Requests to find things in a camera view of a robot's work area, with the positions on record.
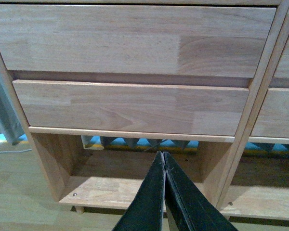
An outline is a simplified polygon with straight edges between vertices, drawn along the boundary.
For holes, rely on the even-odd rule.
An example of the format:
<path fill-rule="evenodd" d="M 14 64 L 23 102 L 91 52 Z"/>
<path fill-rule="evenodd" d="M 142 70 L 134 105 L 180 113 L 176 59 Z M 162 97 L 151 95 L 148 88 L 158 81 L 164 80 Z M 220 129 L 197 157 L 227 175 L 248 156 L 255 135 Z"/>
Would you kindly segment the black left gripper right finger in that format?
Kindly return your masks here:
<path fill-rule="evenodd" d="M 165 204 L 171 231 L 236 231 L 189 179 L 170 153 L 164 152 Z"/>

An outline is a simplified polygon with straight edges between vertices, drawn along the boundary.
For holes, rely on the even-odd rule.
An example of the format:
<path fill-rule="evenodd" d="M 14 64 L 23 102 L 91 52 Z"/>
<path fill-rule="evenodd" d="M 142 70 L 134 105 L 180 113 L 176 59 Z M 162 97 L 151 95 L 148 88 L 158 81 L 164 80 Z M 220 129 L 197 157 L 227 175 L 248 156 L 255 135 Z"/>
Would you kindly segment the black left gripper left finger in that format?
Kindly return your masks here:
<path fill-rule="evenodd" d="M 165 178 L 164 156 L 158 151 L 135 198 L 113 228 L 114 231 L 162 230 Z"/>

